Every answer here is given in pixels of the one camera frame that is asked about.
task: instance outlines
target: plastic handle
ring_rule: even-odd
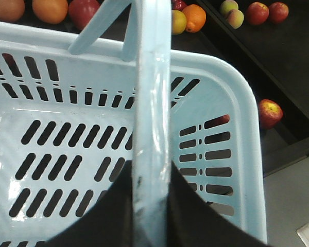
[[[110,27],[124,9],[131,4],[132,0],[104,1],[88,25],[83,29],[77,39],[69,46],[71,54],[79,55],[85,52],[95,40]],[[136,30],[137,20],[135,7],[132,6],[125,35],[122,59],[131,61],[136,56]]]
[[[69,47],[85,51],[131,1],[105,0]],[[133,138],[133,210],[135,247],[166,245],[166,199],[170,179],[170,0],[133,0],[122,57],[136,57]]]

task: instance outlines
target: red apple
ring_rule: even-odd
[[[288,16],[288,6],[284,3],[276,2],[269,6],[269,20],[278,24],[283,22]]]
[[[187,7],[187,4],[182,0],[177,0],[173,3],[173,9],[182,11],[185,7]]]
[[[259,2],[254,2],[250,6],[248,6],[245,19],[251,25],[260,25],[264,23],[269,16],[269,8]]]
[[[68,14],[76,28],[83,30],[99,6],[96,0],[73,0],[68,6]]]
[[[273,128],[283,117],[283,110],[274,101],[263,99],[259,103],[260,127],[264,130]]]

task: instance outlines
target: light blue plastic basket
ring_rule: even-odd
[[[67,228],[125,160],[137,160],[134,178],[149,181],[135,191],[143,204],[134,208],[156,205],[167,195],[170,158],[210,206],[266,242],[250,87],[218,58],[169,52],[168,0],[133,2],[124,46],[89,46],[128,4],[106,1],[77,40],[0,22],[0,246],[40,246]],[[214,124],[226,114],[228,123]]]

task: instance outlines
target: white floor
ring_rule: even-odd
[[[309,157],[264,179],[268,243],[305,247],[296,230],[309,223]]]

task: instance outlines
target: dark fabric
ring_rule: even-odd
[[[169,246],[267,246],[232,225],[206,205],[174,165],[171,172],[168,203]]]
[[[131,247],[131,163],[103,198],[45,247]],[[167,211],[168,247],[266,247],[212,210],[172,165]]]
[[[131,166],[126,164],[106,194],[75,224],[45,247],[131,246]]]

